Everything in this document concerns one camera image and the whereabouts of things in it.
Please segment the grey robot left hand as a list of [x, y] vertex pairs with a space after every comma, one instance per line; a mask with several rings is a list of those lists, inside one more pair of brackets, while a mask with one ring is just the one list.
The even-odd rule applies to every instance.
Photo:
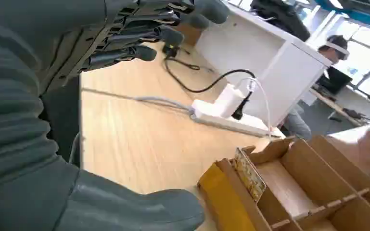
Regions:
[[81, 72], [152, 60], [143, 42], [195, 16], [222, 24], [220, 0], [0, 0], [0, 231], [193, 231], [184, 189], [136, 193], [85, 171], [48, 137], [42, 94]]

